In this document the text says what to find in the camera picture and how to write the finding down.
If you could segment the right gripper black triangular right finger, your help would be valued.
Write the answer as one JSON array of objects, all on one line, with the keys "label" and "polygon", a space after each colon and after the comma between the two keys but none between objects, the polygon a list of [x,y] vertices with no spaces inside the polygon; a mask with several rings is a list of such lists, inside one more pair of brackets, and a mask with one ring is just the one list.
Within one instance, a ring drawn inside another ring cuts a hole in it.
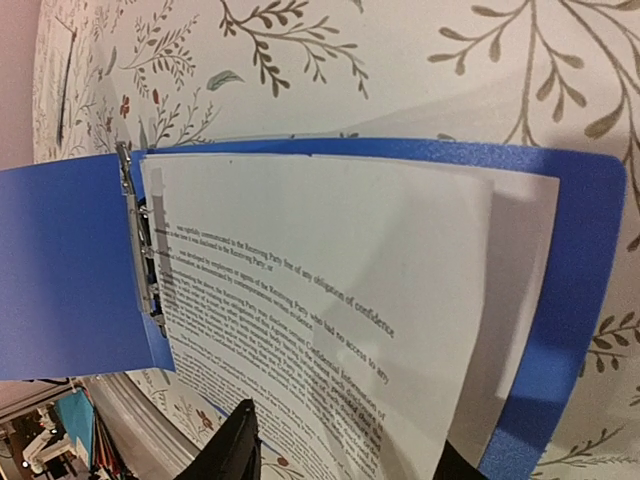
[{"label": "right gripper black triangular right finger", "polygon": [[487,477],[467,462],[449,441],[444,449],[435,473],[434,480],[486,480]]}]

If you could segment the right gripper slim left finger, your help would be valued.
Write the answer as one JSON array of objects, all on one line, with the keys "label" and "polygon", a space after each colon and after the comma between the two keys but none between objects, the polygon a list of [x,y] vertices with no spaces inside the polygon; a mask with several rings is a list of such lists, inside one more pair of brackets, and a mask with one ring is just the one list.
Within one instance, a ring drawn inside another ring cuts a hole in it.
[{"label": "right gripper slim left finger", "polygon": [[182,472],[182,480],[259,480],[261,446],[255,403],[244,399]]}]

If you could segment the printed paper sheet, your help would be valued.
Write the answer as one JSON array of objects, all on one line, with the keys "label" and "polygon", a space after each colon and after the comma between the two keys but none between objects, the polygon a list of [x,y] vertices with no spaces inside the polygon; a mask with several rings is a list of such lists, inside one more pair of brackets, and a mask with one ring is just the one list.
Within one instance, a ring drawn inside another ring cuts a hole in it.
[{"label": "printed paper sheet", "polygon": [[498,169],[306,159],[315,309],[396,445],[486,440],[515,384],[557,180]]},{"label": "printed paper sheet", "polygon": [[429,479],[484,305],[491,181],[406,162],[151,155],[178,377],[309,479]]}]

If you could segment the blue folder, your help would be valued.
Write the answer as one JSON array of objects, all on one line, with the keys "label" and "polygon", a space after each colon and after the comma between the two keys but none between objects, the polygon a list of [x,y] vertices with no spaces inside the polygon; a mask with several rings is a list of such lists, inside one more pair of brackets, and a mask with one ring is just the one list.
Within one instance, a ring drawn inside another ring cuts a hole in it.
[{"label": "blue folder", "polygon": [[[626,171],[611,156],[515,145],[400,138],[225,142],[210,153],[346,155],[523,172],[560,182],[541,293],[514,384],[479,471],[523,479],[565,409],[611,274]],[[168,342],[142,309],[143,277],[121,186],[140,187],[114,154],[1,174],[1,376],[48,379],[171,365]]]}]

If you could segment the chrome lever arch clip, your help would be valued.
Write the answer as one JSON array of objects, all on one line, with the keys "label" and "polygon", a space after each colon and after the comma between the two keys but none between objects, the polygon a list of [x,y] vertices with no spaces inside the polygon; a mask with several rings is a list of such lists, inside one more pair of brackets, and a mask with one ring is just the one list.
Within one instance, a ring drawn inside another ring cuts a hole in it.
[{"label": "chrome lever arch clip", "polygon": [[167,338],[166,322],[155,273],[148,211],[146,204],[138,199],[136,193],[131,150],[123,141],[118,141],[115,149],[119,162],[121,187],[126,200],[129,237],[141,311],[154,321],[160,334]]}]

